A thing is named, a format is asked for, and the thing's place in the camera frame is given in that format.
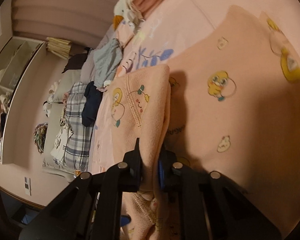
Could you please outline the peach duck print baby garment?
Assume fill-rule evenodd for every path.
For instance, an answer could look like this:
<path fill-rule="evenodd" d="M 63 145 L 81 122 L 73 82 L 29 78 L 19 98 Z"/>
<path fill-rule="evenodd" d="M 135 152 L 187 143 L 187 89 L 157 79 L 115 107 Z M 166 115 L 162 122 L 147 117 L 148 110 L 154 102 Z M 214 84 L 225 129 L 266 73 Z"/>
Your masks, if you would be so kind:
<path fill-rule="evenodd" d="M 207 38 L 109 86 L 115 161 L 140 143 L 143 182 L 124 195 L 129 239 L 177 226 L 158 185 L 161 146 L 217 171 L 288 236 L 300 222 L 300 57 L 265 14 L 233 5 Z"/>

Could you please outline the white patterned clothes pile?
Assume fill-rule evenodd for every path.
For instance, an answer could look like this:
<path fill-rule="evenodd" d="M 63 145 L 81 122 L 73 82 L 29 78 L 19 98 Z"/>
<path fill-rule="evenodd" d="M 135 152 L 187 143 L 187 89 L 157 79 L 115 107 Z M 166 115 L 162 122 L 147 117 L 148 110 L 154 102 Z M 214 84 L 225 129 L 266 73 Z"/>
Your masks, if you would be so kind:
<path fill-rule="evenodd" d="M 59 122 L 60 129 L 55 138 L 53 149 L 50 153 L 53 156 L 53 158 L 59 163 L 62 163 L 64 161 L 68 140 L 74 134 L 71 125 L 69 124 L 69 122 L 65 117 L 65 113 L 66 113 L 66 107 L 63 108 L 60 117 L 60 122 Z"/>

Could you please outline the grey plaid blanket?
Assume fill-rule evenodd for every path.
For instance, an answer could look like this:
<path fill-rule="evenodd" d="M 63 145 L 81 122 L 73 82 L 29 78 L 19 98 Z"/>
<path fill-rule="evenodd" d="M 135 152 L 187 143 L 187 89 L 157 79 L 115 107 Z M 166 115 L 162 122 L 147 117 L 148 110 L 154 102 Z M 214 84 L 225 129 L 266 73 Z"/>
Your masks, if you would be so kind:
<path fill-rule="evenodd" d="M 93 127 L 82 124 L 82 113 L 87 101 L 84 96 L 86 85 L 81 82 L 73 84 L 69 90 L 65 108 L 65 119 L 71 126 L 72 135 L 65 148 L 65 166 L 72 170 L 88 170 L 91 136 Z"/>

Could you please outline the colourful knitted item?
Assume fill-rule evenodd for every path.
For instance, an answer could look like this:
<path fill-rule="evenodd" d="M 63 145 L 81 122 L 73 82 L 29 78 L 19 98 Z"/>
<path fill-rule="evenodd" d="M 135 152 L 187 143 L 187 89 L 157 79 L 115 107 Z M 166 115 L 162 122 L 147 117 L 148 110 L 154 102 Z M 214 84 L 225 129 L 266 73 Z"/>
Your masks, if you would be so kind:
<path fill-rule="evenodd" d="M 48 123 L 44 122 L 42 124 L 38 124 L 34 129 L 33 142 L 40 154 L 44 152 L 47 128 L 48 128 Z"/>

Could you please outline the navy blue garment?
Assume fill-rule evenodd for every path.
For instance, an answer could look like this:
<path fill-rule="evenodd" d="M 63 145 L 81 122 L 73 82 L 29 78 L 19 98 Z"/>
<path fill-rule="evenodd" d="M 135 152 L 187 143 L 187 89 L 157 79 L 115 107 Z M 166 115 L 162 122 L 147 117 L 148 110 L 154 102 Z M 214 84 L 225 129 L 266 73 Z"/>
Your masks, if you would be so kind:
<path fill-rule="evenodd" d="M 97 89 L 94 85 L 94 81 L 91 81 L 86 86 L 84 96 L 86 98 L 86 102 L 82 111 L 82 125 L 89 127 L 96 121 L 103 93 Z"/>

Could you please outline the stuffed toys on headboard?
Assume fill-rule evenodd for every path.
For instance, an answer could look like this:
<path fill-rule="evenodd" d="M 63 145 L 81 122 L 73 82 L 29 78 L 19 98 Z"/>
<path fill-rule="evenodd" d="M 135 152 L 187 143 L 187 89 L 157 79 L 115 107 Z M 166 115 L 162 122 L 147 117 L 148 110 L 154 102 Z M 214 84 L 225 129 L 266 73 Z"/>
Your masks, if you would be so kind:
<path fill-rule="evenodd" d="M 52 109 L 52 104 L 54 103 L 54 97 L 57 88 L 59 87 L 60 80 L 55 81 L 51 87 L 49 88 L 49 95 L 46 101 L 43 103 L 43 112 L 44 114 L 49 117 Z"/>

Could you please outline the beige pillow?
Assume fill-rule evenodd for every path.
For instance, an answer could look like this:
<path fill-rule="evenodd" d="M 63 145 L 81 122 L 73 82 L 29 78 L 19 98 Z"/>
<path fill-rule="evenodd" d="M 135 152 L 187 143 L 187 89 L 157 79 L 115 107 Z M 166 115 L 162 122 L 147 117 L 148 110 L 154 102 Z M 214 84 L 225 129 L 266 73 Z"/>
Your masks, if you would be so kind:
<path fill-rule="evenodd" d="M 80 81 L 81 70 L 67 70 L 63 73 L 59 85 L 53 95 L 53 103 L 61 103 L 64 98 L 64 94 L 69 92 L 74 83 Z"/>

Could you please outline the dark brown cushion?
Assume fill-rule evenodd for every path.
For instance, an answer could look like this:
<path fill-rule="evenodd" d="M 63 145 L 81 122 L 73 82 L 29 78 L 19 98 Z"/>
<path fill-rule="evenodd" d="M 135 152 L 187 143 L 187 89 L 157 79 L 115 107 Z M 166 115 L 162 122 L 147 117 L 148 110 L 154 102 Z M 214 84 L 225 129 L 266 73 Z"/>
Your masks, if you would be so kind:
<path fill-rule="evenodd" d="M 88 53 L 81 53 L 72 56 L 67 64 L 65 65 L 62 74 L 64 74 L 68 70 L 79 70 L 82 69 L 83 64 L 88 58 Z"/>

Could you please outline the grey folded garment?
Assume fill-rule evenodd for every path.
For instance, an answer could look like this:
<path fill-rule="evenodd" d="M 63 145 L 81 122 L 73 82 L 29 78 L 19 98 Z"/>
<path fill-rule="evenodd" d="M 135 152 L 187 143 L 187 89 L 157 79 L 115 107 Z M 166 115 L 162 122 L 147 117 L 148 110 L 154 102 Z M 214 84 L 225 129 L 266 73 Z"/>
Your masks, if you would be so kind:
<path fill-rule="evenodd" d="M 122 48 L 116 38 L 111 39 L 101 49 L 94 51 L 94 85 L 97 88 L 106 87 L 113 81 L 122 55 Z"/>

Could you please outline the yellow hanging cloth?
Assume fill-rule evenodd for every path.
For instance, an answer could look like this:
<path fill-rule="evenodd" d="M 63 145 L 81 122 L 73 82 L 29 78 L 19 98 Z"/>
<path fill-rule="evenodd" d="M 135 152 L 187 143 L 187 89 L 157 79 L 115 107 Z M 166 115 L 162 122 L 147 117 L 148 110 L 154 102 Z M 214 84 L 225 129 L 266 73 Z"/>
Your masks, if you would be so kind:
<path fill-rule="evenodd" d="M 67 60 L 69 58 L 71 47 L 71 41 L 55 37 L 46 38 L 47 51 L 51 52 L 57 57 L 60 57 L 61 59 Z"/>

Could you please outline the pink printed bed quilt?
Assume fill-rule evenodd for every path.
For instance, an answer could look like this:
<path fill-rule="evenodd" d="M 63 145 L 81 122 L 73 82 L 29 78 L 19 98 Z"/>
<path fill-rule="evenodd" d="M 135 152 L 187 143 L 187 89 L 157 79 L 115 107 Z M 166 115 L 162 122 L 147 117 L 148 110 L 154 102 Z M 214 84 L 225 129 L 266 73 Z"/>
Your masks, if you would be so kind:
<path fill-rule="evenodd" d="M 120 25 L 118 38 L 125 45 L 117 77 L 145 67 L 165 64 L 197 42 L 207 38 L 236 5 L 254 16 L 265 13 L 281 30 L 300 57 L 300 3 L 298 0 L 164 0 L 138 33 L 128 38 L 128 26 Z M 113 156 L 112 127 L 108 91 L 97 116 L 93 173 L 105 171 L 116 161 Z"/>

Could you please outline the pink curtain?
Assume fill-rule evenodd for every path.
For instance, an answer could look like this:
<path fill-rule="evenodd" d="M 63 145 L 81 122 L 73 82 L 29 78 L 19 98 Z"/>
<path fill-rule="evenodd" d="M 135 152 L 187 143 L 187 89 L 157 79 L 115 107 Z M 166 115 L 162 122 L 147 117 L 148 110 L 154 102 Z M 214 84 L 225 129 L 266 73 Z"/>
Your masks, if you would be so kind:
<path fill-rule="evenodd" d="M 61 38 L 95 48 L 109 29 L 118 0 L 12 0 L 15 35 Z"/>

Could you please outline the white goose plush toy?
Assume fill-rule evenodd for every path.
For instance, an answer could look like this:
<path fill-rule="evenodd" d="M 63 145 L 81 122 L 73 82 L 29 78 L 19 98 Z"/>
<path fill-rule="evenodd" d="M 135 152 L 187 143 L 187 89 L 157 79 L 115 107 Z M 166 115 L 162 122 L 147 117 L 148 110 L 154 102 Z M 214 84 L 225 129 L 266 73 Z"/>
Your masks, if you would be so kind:
<path fill-rule="evenodd" d="M 129 23 L 129 9 L 127 0 L 118 0 L 114 7 L 113 27 L 116 30 L 120 23 Z"/>

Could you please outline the white wall socket panel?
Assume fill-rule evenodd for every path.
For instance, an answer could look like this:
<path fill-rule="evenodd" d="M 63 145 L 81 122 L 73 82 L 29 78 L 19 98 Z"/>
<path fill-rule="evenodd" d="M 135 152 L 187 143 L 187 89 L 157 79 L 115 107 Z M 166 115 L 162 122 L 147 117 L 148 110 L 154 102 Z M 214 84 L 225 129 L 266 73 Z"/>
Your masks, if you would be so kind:
<path fill-rule="evenodd" d="M 28 177 L 24 177 L 25 194 L 31 196 L 31 180 Z"/>

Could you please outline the white wall shelf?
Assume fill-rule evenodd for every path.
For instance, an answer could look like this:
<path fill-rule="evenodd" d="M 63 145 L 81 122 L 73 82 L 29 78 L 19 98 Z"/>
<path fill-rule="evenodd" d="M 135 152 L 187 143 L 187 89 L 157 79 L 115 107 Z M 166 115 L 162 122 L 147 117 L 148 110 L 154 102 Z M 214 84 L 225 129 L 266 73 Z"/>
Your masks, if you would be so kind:
<path fill-rule="evenodd" d="M 0 164 L 13 163 L 22 104 L 45 56 L 44 41 L 15 36 L 0 51 Z"/>

